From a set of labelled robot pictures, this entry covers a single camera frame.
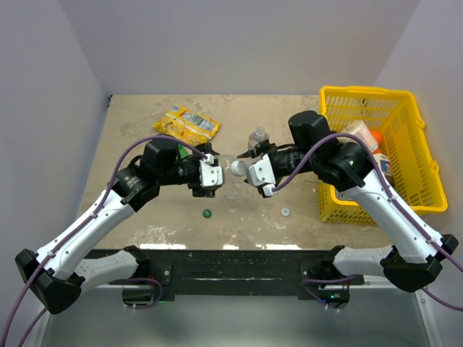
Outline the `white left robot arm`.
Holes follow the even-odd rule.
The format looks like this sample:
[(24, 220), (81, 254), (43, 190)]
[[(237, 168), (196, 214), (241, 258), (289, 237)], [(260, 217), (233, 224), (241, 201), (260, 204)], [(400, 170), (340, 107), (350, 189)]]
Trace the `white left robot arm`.
[(141, 140), (142, 154), (126, 168), (117, 165), (92, 207), (53, 241), (15, 258), (26, 287), (51, 314), (68, 309), (86, 291), (117, 280), (145, 282), (152, 272), (150, 258), (135, 246), (99, 259), (88, 253), (110, 231), (155, 199), (162, 186), (185, 184), (194, 197), (214, 197), (224, 183), (218, 153), (211, 144), (191, 147), (181, 158), (183, 143), (170, 136)]

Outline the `large clear plastic bottle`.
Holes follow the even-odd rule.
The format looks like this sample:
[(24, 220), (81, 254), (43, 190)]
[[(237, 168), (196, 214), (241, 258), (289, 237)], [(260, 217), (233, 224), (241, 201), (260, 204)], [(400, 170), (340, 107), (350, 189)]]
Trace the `large clear plastic bottle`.
[(222, 167), (222, 171), (224, 173), (224, 184), (231, 184), (236, 181), (239, 181), (240, 179), (244, 179), (246, 177), (236, 177), (232, 175), (231, 172), (231, 164), (235, 160), (240, 160), (236, 158), (234, 155), (220, 155), (218, 156), (218, 162), (219, 165)]

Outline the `small labelled clear bottle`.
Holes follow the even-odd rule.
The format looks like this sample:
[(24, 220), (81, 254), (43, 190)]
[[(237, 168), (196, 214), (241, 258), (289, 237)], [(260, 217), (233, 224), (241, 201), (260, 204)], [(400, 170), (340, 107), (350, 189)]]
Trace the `small labelled clear bottle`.
[(247, 148), (250, 153), (256, 154), (262, 144), (268, 143), (269, 136), (264, 127), (257, 127), (248, 137)]

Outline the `large white bottle cap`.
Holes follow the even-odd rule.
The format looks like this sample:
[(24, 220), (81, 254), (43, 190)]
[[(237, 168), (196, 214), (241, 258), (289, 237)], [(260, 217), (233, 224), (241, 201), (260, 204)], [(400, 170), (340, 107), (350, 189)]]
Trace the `large white bottle cap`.
[(233, 176), (242, 177), (246, 175), (246, 163), (243, 160), (235, 160), (231, 163), (231, 173)]

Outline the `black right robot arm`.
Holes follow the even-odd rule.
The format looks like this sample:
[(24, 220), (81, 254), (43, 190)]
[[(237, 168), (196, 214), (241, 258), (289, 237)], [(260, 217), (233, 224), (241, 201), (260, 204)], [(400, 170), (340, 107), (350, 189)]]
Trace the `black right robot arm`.
[(297, 175), (313, 172), (322, 182), (354, 200), (392, 240), (372, 249), (333, 248), (308, 271), (307, 281), (337, 284), (355, 275), (381, 276), (397, 288), (415, 292), (434, 282), (442, 261), (450, 260), (459, 242), (431, 228), (399, 196), (366, 144), (330, 130), (326, 118), (303, 111), (288, 120), (293, 143), (259, 142), (231, 165), (235, 176), (271, 197)]

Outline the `small white bottle cap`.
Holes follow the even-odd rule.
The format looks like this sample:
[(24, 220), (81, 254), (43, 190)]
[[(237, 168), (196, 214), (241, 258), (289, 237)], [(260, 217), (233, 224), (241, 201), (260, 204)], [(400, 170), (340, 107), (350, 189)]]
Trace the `small white bottle cap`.
[(289, 208), (283, 208), (281, 210), (281, 214), (285, 217), (289, 216), (290, 215), (290, 209)]

